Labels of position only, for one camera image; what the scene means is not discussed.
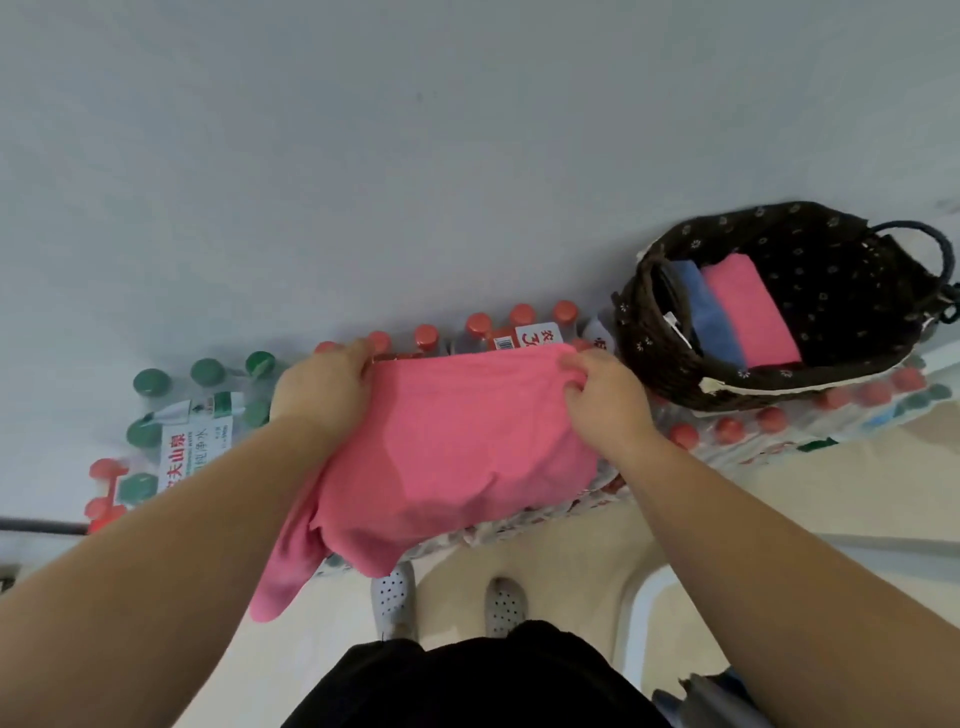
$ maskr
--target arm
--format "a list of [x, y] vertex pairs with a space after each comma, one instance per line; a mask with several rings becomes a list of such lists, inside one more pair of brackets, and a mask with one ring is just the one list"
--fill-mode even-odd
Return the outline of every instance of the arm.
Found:
[[782, 726], [933, 726], [960, 714], [960, 630], [654, 429], [605, 352], [567, 391], [574, 427], [630, 484], [751, 695]]
[[170, 726], [216, 667], [306, 477], [366, 411], [366, 342], [280, 378], [271, 422], [0, 600], [10, 726]]

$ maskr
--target forearm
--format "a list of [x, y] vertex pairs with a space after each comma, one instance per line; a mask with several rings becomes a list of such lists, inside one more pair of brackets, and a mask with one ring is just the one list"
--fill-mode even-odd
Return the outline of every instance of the forearm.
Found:
[[661, 438], [623, 460], [674, 571], [778, 725], [960, 713], [960, 631]]
[[323, 437], [299, 421], [265, 426], [4, 597], [5, 724], [171, 725], [220, 660], [300, 487], [329, 455]]

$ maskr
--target folded clothing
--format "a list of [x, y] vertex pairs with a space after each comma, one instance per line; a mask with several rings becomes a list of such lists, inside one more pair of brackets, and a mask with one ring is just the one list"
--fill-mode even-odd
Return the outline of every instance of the folded clothing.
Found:
[[800, 361], [797, 342], [748, 256], [733, 253], [701, 273], [727, 314], [748, 367]]
[[287, 518], [250, 605], [277, 617], [332, 551], [386, 576], [422, 541], [570, 500], [597, 456], [564, 402], [567, 344], [373, 365], [367, 417]]
[[697, 264], [692, 260], [672, 260], [670, 267], [680, 277], [686, 289], [693, 330], [703, 353], [743, 369], [747, 366], [747, 360], [736, 340], [730, 319], [707, 287]]

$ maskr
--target folded blue cloth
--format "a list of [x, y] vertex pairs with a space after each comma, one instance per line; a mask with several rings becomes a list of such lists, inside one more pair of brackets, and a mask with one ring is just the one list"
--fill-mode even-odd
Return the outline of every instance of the folded blue cloth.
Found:
[[730, 319], [707, 288], [703, 275], [692, 260], [671, 260], [670, 267], [680, 277], [690, 301], [693, 330], [700, 340], [700, 348], [715, 359], [747, 368], [747, 360], [736, 340]]

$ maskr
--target person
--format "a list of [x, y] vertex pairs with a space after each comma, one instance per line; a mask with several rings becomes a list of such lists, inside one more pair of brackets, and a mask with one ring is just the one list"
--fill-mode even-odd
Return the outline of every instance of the person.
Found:
[[[292, 367], [268, 425], [0, 599], [5, 726], [177, 720], [224, 654], [301, 484], [362, 421], [371, 354], [357, 341]], [[573, 427], [624, 475], [767, 717], [955, 723], [960, 631], [667, 442], [614, 357], [564, 364], [587, 375], [565, 393]], [[512, 630], [526, 615], [508, 581], [489, 592], [491, 638], [422, 650], [412, 576], [398, 576], [399, 606], [378, 613], [395, 639], [354, 647], [289, 728], [666, 724], [579, 638], [536, 621]]]

